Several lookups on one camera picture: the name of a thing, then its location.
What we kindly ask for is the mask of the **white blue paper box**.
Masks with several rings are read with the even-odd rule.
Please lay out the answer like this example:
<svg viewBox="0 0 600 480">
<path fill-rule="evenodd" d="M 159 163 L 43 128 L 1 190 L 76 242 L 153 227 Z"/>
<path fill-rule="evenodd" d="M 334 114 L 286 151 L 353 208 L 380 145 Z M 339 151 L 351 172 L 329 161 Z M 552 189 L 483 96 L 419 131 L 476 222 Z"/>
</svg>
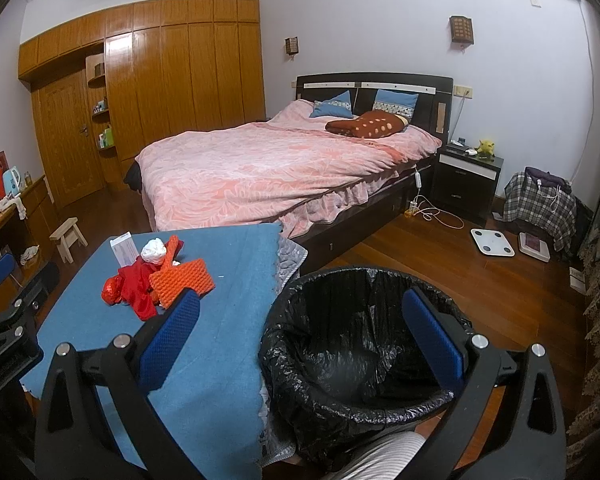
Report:
<svg viewBox="0 0 600 480">
<path fill-rule="evenodd" d="M 109 245 L 120 268 L 132 266 L 140 255 L 130 232 L 113 238 L 109 241 Z"/>
</svg>

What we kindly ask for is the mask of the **white framed scale pink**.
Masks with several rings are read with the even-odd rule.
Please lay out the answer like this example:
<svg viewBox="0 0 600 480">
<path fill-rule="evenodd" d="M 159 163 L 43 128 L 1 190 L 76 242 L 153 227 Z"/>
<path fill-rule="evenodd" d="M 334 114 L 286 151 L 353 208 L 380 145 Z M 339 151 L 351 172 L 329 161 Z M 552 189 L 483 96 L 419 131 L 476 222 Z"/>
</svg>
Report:
<svg viewBox="0 0 600 480">
<path fill-rule="evenodd" d="M 544 240 L 530 233 L 520 232 L 518 234 L 519 250 L 536 260 L 548 263 L 550 261 L 550 250 Z"/>
</svg>

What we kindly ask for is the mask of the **white tissue large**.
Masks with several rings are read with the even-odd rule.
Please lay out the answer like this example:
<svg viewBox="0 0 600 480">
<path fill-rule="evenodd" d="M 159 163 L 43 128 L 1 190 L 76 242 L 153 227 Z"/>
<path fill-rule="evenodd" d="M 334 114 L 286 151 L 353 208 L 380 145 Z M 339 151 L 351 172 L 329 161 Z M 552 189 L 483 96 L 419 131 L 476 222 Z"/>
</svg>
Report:
<svg viewBox="0 0 600 480">
<path fill-rule="evenodd" d="M 148 240 L 140 251 L 140 258 L 143 259 L 143 262 L 153 264 L 154 266 L 161 266 L 167 252 L 166 244 L 160 238 L 153 238 L 152 240 Z"/>
</svg>

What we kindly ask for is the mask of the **white small stool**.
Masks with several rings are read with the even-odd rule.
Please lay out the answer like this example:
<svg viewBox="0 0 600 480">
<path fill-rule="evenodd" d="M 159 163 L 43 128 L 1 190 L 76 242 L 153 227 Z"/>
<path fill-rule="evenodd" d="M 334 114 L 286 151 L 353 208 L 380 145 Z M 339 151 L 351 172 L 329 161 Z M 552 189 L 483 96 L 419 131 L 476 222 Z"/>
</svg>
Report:
<svg viewBox="0 0 600 480">
<path fill-rule="evenodd" d="M 73 263 L 71 247 L 79 243 L 87 247 L 88 243 L 78 225 L 78 218 L 71 217 L 61 223 L 60 226 L 50 234 L 50 241 L 56 245 L 58 254 L 63 263 Z"/>
</svg>

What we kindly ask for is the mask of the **wooden desk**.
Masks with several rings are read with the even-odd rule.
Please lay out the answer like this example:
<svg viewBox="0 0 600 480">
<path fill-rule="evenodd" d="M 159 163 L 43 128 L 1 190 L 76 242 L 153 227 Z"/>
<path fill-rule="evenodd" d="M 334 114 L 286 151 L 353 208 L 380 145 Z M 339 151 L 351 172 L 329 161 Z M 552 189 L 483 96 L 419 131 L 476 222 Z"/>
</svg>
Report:
<svg viewBox="0 0 600 480">
<path fill-rule="evenodd" d="M 19 219 L 15 206 L 0 212 L 0 258 L 4 254 L 12 254 L 16 260 L 14 272 L 0 284 L 0 312 L 55 253 L 50 234 L 58 227 L 59 221 L 45 177 L 28 186 L 21 199 L 27 211 L 24 220 Z"/>
</svg>

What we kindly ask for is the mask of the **wooden wardrobe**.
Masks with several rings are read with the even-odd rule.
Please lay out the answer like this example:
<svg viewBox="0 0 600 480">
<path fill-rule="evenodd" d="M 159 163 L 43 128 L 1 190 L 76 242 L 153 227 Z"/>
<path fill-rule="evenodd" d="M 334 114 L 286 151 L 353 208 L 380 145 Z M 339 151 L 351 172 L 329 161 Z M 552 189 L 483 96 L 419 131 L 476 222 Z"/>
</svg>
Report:
<svg viewBox="0 0 600 480">
<path fill-rule="evenodd" d="M 118 188 L 148 144 L 265 116 L 259 0 L 145 0 L 20 44 L 57 207 Z"/>
</svg>

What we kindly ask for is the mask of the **orange foam net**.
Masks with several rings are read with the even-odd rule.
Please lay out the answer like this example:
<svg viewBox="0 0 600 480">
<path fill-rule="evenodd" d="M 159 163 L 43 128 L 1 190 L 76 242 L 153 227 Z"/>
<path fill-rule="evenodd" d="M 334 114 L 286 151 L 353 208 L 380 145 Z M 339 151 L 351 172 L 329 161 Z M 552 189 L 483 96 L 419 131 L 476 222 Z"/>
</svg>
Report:
<svg viewBox="0 0 600 480">
<path fill-rule="evenodd" d="M 199 297 L 214 289 L 214 281 L 202 259 L 166 266 L 151 274 L 149 283 L 165 309 L 169 309 L 186 288 L 196 292 Z"/>
<path fill-rule="evenodd" d="M 173 266 L 174 258 L 178 255 L 182 248 L 180 239 L 176 235 L 171 235 L 166 243 L 166 255 L 161 263 L 161 269 L 169 269 Z"/>
</svg>

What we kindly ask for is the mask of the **brown dotted pillow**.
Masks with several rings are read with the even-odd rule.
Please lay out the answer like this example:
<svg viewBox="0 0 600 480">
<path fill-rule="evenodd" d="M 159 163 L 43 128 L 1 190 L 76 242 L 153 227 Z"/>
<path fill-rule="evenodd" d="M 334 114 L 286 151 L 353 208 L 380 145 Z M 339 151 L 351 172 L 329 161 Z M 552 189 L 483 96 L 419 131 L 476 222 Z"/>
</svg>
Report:
<svg viewBox="0 0 600 480">
<path fill-rule="evenodd" d="M 351 138 L 380 139 L 401 132 L 407 126 L 408 119 L 405 116 L 391 114 L 384 110 L 371 110 L 355 119 L 328 122 L 325 130 Z"/>
</svg>

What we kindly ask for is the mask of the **yellow plush toy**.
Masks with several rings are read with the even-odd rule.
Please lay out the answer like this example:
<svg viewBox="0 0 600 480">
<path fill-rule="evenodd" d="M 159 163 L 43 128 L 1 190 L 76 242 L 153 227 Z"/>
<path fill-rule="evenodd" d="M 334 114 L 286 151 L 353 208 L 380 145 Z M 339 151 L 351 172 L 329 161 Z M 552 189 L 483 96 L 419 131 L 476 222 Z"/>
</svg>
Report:
<svg viewBox="0 0 600 480">
<path fill-rule="evenodd" d="M 477 156 L 484 159 L 494 159 L 495 143 L 491 140 L 480 140 L 476 148 Z"/>
</svg>

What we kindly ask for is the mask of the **light blue kettle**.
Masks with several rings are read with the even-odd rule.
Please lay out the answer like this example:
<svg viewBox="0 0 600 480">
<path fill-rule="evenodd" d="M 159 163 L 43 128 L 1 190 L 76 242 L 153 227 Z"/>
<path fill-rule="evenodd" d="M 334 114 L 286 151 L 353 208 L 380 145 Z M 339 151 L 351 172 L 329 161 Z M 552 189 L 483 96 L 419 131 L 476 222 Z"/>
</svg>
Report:
<svg viewBox="0 0 600 480">
<path fill-rule="evenodd" d="M 21 174 L 16 167 L 9 167 L 3 172 L 3 185 L 6 195 L 20 194 Z"/>
</svg>

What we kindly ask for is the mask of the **plaid bag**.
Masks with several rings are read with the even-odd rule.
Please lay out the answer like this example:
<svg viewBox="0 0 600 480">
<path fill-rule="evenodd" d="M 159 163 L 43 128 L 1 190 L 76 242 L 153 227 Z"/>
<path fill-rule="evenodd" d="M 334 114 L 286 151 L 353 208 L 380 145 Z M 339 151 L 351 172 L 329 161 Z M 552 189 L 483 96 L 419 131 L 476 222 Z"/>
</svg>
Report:
<svg viewBox="0 0 600 480">
<path fill-rule="evenodd" d="M 528 171 L 513 175 L 504 188 L 504 222 L 523 221 L 543 230 L 560 252 L 576 234 L 577 202 L 563 185 L 545 185 Z"/>
</svg>

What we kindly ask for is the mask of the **blue pillow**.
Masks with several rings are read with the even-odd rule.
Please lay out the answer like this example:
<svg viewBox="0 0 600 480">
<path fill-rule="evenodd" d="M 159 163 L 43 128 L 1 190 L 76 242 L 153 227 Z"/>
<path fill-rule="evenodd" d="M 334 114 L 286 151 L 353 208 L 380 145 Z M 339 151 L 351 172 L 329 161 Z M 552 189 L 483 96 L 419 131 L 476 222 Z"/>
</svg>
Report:
<svg viewBox="0 0 600 480">
<path fill-rule="evenodd" d="M 333 98 L 315 101 L 310 117 L 339 117 L 352 119 L 354 114 L 352 112 L 350 92 L 341 92 L 338 96 L 334 96 Z"/>
<path fill-rule="evenodd" d="M 398 115 L 408 122 L 412 119 L 418 101 L 417 93 L 379 89 L 374 99 L 373 110 L 382 110 Z"/>
</svg>

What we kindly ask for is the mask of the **wall lamp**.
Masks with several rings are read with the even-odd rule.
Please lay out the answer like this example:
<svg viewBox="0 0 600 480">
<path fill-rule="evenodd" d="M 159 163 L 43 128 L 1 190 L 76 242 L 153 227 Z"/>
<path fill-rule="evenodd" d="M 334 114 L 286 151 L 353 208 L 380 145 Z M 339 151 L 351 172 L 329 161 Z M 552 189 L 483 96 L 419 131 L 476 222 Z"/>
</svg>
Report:
<svg viewBox="0 0 600 480">
<path fill-rule="evenodd" d="M 461 46 L 471 46 L 475 43 L 472 19 L 463 15 L 452 15 L 450 17 L 451 41 Z"/>
<path fill-rule="evenodd" d="M 288 37 L 285 39 L 285 52 L 291 58 L 299 53 L 299 39 L 297 37 Z"/>
</svg>

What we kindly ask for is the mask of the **red knitted glove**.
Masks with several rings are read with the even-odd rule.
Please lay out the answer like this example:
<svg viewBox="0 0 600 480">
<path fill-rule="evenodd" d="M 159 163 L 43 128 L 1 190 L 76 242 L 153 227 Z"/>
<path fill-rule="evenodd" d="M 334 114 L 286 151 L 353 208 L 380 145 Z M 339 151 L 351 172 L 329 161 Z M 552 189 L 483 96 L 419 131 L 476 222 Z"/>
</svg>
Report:
<svg viewBox="0 0 600 480">
<path fill-rule="evenodd" d="M 121 302 L 128 304 L 142 322 L 157 314 L 149 277 L 160 269 L 161 266 L 143 262 L 139 255 L 132 266 L 124 266 L 118 270 L 117 275 L 123 278 Z"/>
</svg>

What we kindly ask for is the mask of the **black trash bin with bag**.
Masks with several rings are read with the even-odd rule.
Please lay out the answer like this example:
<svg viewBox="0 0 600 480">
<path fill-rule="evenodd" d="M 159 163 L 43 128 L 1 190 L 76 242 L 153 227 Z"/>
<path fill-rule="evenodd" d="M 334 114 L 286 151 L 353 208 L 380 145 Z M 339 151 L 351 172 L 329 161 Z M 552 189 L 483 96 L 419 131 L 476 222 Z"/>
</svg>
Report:
<svg viewBox="0 0 600 480">
<path fill-rule="evenodd" d="M 374 434 L 412 429 L 451 403 L 452 392 L 439 385 L 404 321 L 402 299 L 412 287 L 472 334 L 469 318 L 442 290 L 373 266 L 302 276 L 274 300 L 260 367 L 275 432 L 302 460 L 334 460 Z"/>
</svg>

